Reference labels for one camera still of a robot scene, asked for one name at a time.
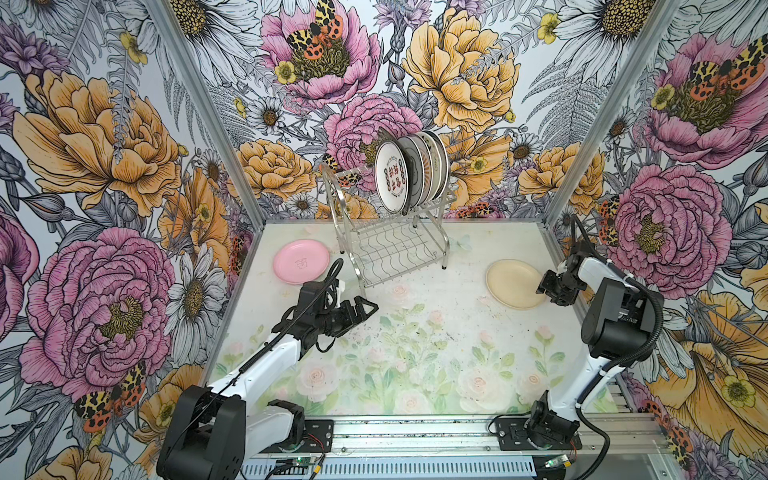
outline flower bud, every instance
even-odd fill
[[[74,212],[67,207],[64,199],[56,194],[37,194],[31,197],[20,197],[35,215],[46,222],[60,222],[62,220],[74,219]]]

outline floral wallpaper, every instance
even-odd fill
[[[624,379],[687,478],[768,478],[766,13],[681,2],[605,134],[597,206],[572,201],[554,229],[567,244],[578,213],[664,296],[656,351]]]
[[[149,37],[130,0],[0,2],[5,478],[153,478],[254,239]]]
[[[138,48],[167,58],[137,5]],[[449,217],[543,217],[654,0],[173,1],[265,216],[315,219],[319,166],[372,166],[382,132],[439,134]],[[662,48],[687,34],[670,27]],[[172,65],[164,69],[173,78]],[[604,152],[572,203],[603,194]],[[343,179],[384,214],[370,172]]]

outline purple flower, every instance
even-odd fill
[[[451,7],[457,12],[466,10],[470,17],[481,18],[488,9],[488,0],[449,0],[448,8]]]
[[[17,111],[8,94],[0,94],[0,134],[13,134],[13,114]]]
[[[0,213],[0,340],[16,324],[24,284],[40,262],[35,241],[13,217]]]
[[[667,63],[667,71],[656,80],[653,109],[644,125],[645,140],[654,151],[710,170],[725,167],[768,136],[768,75],[743,90],[728,87],[704,100],[690,96],[692,65],[719,64],[747,47],[746,42],[732,47],[730,39],[718,45],[715,37],[695,34]]]
[[[174,281],[165,252],[128,228],[54,253],[29,289],[35,336],[22,350],[22,378],[78,399],[117,385],[140,362],[151,375],[170,350],[163,329]]]
[[[739,467],[720,453],[720,447],[714,440],[703,433],[689,430],[688,435],[693,446],[697,478],[700,480],[740,480]]]
[[[431,0],[379,0],[374,5],[379,14],[374,18],[376,24],[382,27],[405,22],[415,30],[422,23],[429,22],[431,4]]]
[[[59,54],[58,47],[49,45],[35,33],[25,34],[16,24],[0,22],[0,63],[16,70],[22,77],[51,70],[60,75],[67,70],[69,60]]]
[[[343,33],[341,40],[330,48],[331,52],[327,52],[327,59],[323,54],[323,58],[306,60],[294,54],[286,40],[288,35],[308,29],[315,21],[314,6],[308,14],[297,10],[289,16],[281,11],[280,16],[265,15],[261,21],[261,48],[266,51],[263,63],[276,70],[278,81],[304,108],[316,109],[348,101],[373,88],[379,73],[381,48],[377,35],[368,36],[354,8],[347,13],[341,2],[335,3],[336,15],[343,22]]]
[[[373,165],[379,146],[379,130],[393,137],[403,137],[422,129],[419,116],[407,107],[377,94],[355,97],[344,106],[341,114],[333,114],[325,122],[328,134],[327,154],[333,156],[343,170]],[[363,190],[376,189],[372,171],[367,171],[358,183]]]
[[[733,235],[715,180],[692,165],[643,167],[619,196],[618,247],[611,259],[659,287],[664,298],[692,295],[728,255]]]

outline wire rack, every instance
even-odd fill
[[[320,166],[339,249],[349,255],[360,289],[365,292],[369,286],[431,263],[442,262],[445,269],[448,266],[449,240],[442,226],[442,215],[445,206],[456,199],[448,184],[438,198],[405,214],[376,219],[352,218],[339,179],[371,171],[371,167],[357,167],[336,173],[328,165]]]

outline plate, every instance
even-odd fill
[[[536,293],[541,273],[520,260],[499,260],[485,272],[485,285],[499,302],[516,310],[529,310],[547,299]]]
[[[272,270],[283,282],[301,285],[323,275],[330,257],[328,248],[317,240],[296,240],[277,252]]]
[[[391,141],[379,145],[376,152],[376,191],[382,205],[391,214],[402,211],[408,204],[408,171],[400,148]]]
[[[397,139],[403,155],[406,158],[406,170],[409,179],[408,206],[414,207],[424,191],[424,168],[422,167],[422,156],[419,146],[408,137]]]
[[[442,144],[440,137],[431,131],[424,131],[424,133],[435,141],[435,146],[437,147],[438,156],[440,158],[439,161],[435,159],[437,166],[432,169],[432,182],[437,184],[437,186],[429,199],[434,200],[442,194],[443,189],[448,185],[449,178],[451,177],[451,163],[448,159],[448,152],[445,151],[445,145]]]

